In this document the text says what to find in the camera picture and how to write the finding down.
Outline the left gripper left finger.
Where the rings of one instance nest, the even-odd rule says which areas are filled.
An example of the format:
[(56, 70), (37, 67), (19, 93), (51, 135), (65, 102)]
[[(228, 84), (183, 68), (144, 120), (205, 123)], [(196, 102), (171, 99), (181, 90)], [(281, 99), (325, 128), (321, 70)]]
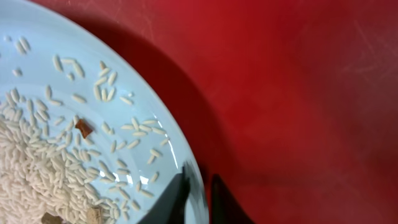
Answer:
[(184, 224), (189, 193), (190, 179), (184, 172), (176, 174), (138, 224)]

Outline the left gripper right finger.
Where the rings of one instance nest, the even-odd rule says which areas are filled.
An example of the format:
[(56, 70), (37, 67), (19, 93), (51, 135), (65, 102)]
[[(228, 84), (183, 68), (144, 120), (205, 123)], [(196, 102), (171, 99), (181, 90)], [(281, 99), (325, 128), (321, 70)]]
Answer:
[(218, 174), (211, 179), (211, 224), (254, 224)]

